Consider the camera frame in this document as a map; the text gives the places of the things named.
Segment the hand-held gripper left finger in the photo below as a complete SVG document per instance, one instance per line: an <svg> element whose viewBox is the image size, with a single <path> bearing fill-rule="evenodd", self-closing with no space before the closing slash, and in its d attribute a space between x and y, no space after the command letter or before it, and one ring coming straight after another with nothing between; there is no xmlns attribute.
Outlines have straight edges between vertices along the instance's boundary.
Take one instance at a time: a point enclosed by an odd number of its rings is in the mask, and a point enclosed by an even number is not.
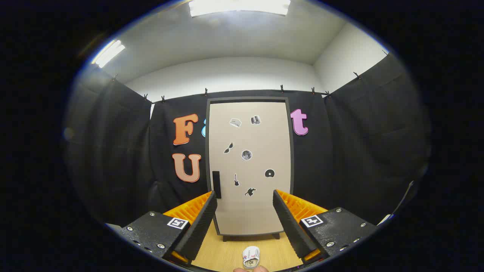
<svg viewBox="0 0 484 272"><path fill-rule="evenodd" d="M216 213L214 191L164 213L147 212L120 229L120 236L156 258L175 264L196 259Z"/></svg>

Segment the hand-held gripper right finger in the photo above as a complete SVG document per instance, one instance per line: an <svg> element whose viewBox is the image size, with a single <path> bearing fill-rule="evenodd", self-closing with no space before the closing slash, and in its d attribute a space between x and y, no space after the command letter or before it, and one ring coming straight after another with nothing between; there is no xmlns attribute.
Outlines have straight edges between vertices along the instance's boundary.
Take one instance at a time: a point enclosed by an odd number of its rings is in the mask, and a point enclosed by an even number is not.
<svg viewBox="0 0 484 272"><path fill-rule="evenodd" d="M280 190L273 191L273 207L289 243L304 264L341 255L378 230L377 225L344 208L327 210Z"/></svg>

